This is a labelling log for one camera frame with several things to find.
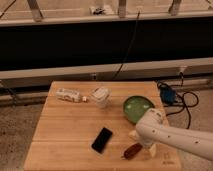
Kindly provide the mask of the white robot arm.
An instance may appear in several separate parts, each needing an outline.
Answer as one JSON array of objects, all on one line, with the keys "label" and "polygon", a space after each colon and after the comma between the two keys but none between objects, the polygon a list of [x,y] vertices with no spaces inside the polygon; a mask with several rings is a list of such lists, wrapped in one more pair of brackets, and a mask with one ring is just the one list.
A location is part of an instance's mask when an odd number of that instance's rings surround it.
[{"label": "white robot arm", "polygon": [[213,133],[164,125],[163,114],[156,108],[145,112],[130,135],[144,147],[160,142],[213,161]]}]

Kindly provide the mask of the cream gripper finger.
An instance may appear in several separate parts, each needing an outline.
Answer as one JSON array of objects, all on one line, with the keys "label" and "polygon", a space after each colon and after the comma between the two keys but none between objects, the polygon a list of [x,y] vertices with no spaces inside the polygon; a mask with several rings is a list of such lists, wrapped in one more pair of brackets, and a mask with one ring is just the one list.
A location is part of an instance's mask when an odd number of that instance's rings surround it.
[{"label": "cream gripper finger", "polygon": [[152,144],[152,145],[150,146],[150,148],[148,149],[148,151],[149,151],[150,156],[151,156],[151,157],[154,157],[154,156],[156,155],[156,151],[157,151],[157,146],[156,146],[156,144]]},{"label": "cream gripper finger", "polygon": [[132,138],[133,140],[138,139],[138,134],[135,130],[129,132],[129,137]]}]

